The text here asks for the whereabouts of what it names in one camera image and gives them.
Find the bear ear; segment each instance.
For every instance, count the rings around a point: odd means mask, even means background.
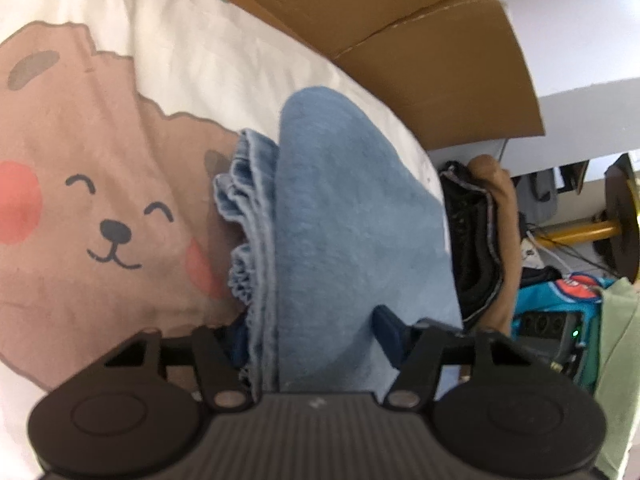
[[[207,170],[209,178],[215,177],[217,174],[225,173],[231,166],[231,161],[214,150],[207,150],[204,154],[204,167]]]
[[[59,59],[60,54],[55,50],[44,50],[23,57],[9,72],[9,90],[21,90],[33,78],[54,66]]]

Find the brown bear print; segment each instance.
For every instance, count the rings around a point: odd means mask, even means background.
[[[0,44],[0,358],[47,389],[143,328],[234,320],[211,178],[237,135],[138,94],[84,25]]]

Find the yellow pole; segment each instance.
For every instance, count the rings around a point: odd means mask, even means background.
[[[551,231],[548,235],[536,236],[536,241],[543,247],[552,249],[555,243],[562,245],[583,244],[612,238],[621,232],[622,228],[619,222],[607,220]]]

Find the bear mouth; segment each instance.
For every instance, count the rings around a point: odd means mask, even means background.
[[[117,251],[118,251],[118,244],[115,244],[115,243],[111,245],[109,254],[107,254],[106,256],[98,256],[91,249],[86,250],[89,256],[91,256],[96,262],[101,264],[108,264],[109,262],[114,262],[119,266],[121,266],[123,269],[127,269],[127,270],[135,270],[142,267],[142,264],[133,264],[133,265],[125,264],[122,260],[119,259],[118,255],[116,254]]]

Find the bear nose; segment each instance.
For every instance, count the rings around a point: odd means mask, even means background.
[[[131,240],[131,229],[117,220],[107,219],[100,222],[100,232],[114,244],[127,244]]]

